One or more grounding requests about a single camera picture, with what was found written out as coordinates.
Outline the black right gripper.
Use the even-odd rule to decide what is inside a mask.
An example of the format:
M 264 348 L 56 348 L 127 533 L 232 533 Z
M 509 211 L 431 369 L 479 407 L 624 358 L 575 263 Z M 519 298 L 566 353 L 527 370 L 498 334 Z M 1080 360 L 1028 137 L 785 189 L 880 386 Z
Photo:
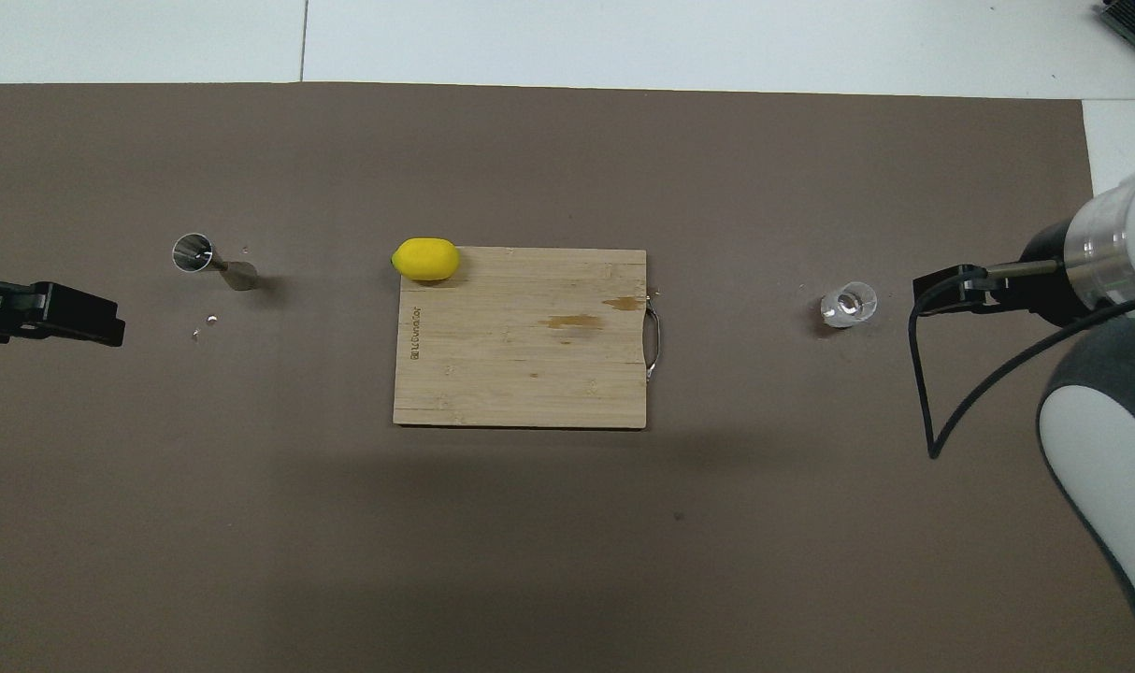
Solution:
M 1029 239 L 1019 263 L 1063 263 L 1065 238 L 1069 221 L 1046 226 Z M 981 264 L 951 264 L 934 274 L 924 274 L 913 280 L 913 305 L 917 314 L 951 314 L 973 312 L 985 306 L 987 298 L 986 277 Z M 1063 327 L 1088 316 L 1085 306 L 1073 291 L 1065 268 L 1052 274 L 1034 274 L 1009 278 L 991 291 L 1004 310 L 1027 310 L 1041 316 L 1046 322 Z

